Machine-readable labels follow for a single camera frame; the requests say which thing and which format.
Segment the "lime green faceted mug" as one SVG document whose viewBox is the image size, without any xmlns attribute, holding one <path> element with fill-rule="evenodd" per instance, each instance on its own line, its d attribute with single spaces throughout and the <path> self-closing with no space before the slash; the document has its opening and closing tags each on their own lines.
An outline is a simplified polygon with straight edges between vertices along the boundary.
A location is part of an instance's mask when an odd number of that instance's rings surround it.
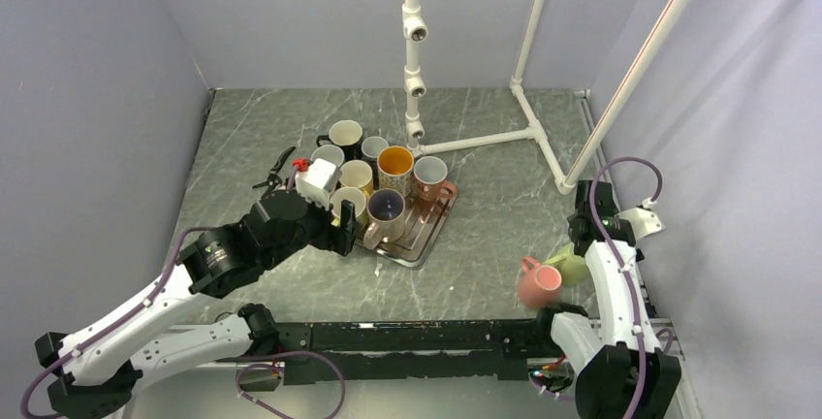
<svg viewBox="0 0 822 419">
<path fill-rule="evenodd" d="M 332 206 L 332 225 L 340 225 L 342 206 L 345 201 L 350 202 L 354 206 L 357 221 L 366 227 L 369 223 L 369 217 L 367 214 L 368 197 L 361 189 L 348 186 L 338 188 L 331 196 L 330 205 Z"/>
</svg>

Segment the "pink lidded cup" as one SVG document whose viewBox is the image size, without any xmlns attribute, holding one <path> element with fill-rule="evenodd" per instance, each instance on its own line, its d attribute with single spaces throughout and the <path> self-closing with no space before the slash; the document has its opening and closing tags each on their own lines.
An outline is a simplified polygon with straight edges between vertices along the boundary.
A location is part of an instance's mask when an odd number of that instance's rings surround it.
<svg viewBox="0 0 822 419">
<path fill-rule="evenodd" d="M 381 242 L 400 239 L 404 233 L 405 213 L 405 198 L 398 191 L 375 191 L 367 202 L 369 223 L 363 235 L 364 247 L 375 249 Z"/>
</svg>

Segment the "yellow mug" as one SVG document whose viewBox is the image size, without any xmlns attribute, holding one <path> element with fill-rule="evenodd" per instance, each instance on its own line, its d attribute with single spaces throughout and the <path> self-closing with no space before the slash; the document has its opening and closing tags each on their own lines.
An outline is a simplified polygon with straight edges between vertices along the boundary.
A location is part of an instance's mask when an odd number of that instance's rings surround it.
<svg viewBox="0 0 822 419">
<path fill-rule="evenodd" d="M 354 187 L 361 190 L 366 197 L 374 191 L 373 170 L 363 160 L 351 160 L 340 167 L 340 184 L 344 187 Z"/>
</svg>

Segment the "clear glass mug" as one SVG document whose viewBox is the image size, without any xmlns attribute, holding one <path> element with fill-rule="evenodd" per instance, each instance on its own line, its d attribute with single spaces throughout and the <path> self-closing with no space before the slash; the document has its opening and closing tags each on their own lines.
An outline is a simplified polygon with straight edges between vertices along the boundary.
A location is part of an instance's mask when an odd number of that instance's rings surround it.
<svg viewBox="0 0 822 419">
<path fill-rule="evenodd" d="M 406 147 L 391 145 L 377 158 L 378 181 L 381 189 L 392 189 L 403 197 L 412 192 L 415 158 Z"/>
</svg>

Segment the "blue floral mug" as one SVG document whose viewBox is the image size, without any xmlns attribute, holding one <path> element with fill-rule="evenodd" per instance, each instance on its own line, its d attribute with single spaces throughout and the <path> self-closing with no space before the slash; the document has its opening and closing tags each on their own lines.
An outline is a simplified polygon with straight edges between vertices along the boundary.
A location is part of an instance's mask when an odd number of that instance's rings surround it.
<svg viewBox="0 0 822 419">
<path fill-rule="evenodd" d="M 346 156 L 342 148 L 337 145 L 321 145 L 317 147 L 310 156 L 312 163 L 319 160 L 331 163 L 339 168 L 346 162 Z"/>
</svg>

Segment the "grey blue mug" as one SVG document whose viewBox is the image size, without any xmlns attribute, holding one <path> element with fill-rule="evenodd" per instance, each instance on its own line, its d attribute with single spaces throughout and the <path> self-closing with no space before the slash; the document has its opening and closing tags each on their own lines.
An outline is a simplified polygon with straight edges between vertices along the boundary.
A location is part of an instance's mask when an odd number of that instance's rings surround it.
<svg viewBox="0 0 822 419">
<path fill-rule="evenodd" d="M 388 141 L 380 136 L 370 136 L 361 144 L 362 160 L 370 165 L 376 165 L 379 155 L 390 146 Z"/>
</svg>

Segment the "black white-lined mug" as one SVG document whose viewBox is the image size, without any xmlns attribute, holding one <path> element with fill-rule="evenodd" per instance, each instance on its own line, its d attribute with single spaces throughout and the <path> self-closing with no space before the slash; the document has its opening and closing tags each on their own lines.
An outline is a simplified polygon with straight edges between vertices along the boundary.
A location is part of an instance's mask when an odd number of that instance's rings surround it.
<svg viewBox="0 0 822 419">
<path fill-rule="evenodd" d="M 335 145 L 340 147 L 344 153 L 345 159 L 361 160 L 363 157 L 362 144 L 364 141 L 364 129 L 361 124 L 355 120 L 340 120 L 337 121 L 327 134 L 319 135 L 316 138 L 316 145 L 318 147 L 324 145 Z"/>
</svg>

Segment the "terracotta brown mug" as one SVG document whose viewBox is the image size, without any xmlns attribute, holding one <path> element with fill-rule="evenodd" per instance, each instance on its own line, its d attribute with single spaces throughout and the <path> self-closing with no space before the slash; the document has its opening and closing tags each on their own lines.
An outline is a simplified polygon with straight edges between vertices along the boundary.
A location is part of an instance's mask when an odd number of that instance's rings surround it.
<svg viewBox="0 0 822 419">
<path fill-rule="evenodd" d="M 423 156 L 416 160 L 413 169 L 415 193 L 418 199 L 435 202 L 457 196 L 455 187 L 447 181 L 448 166 L 435 156 Z"/>
</svg>

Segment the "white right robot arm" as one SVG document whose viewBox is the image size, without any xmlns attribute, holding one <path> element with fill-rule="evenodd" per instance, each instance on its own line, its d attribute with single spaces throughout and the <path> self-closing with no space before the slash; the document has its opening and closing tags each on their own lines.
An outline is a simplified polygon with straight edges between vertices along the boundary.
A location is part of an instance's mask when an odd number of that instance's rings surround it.
<svg viewBox="0 0 822 419">
<path fill-rule="evenodd" d="M 678 358 L 665 353 L 642 300 L 637 242 L 664 231 L 648 203 L 619 210 L 606 181 L 581 180 L 568 218 L 574 255 L 584 259 L 597 293 L 599 326 L 570 309 L 534 330 L 547 356 L 565 355 L 575 374 L 582 418 L 662 418 L 681 380 Z"/>
</svg>

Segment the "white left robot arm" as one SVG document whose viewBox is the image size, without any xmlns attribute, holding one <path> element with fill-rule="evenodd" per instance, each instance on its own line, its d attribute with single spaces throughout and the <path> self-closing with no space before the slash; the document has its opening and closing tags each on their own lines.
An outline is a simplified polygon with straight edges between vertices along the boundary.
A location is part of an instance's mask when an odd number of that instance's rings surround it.
<svg viewBox="0 0 822 419">
<path fill-rule="evenodd" d="M 184 231 L 160 275 L 127 302 L 77 332 L 40 337 L 39 380 L 48 385 L 51 416 L 103 418 L 142 388 L 199 364 L 282 353 L 282 336 L 260 304 L 178 337 L 166 331 L 307 246 L 349 254 L 362 225 L 351 204 L 331 204 L 340 175 L 326 160 L 297 161 L 287 185 L 239 221 Z"/>
</svg>

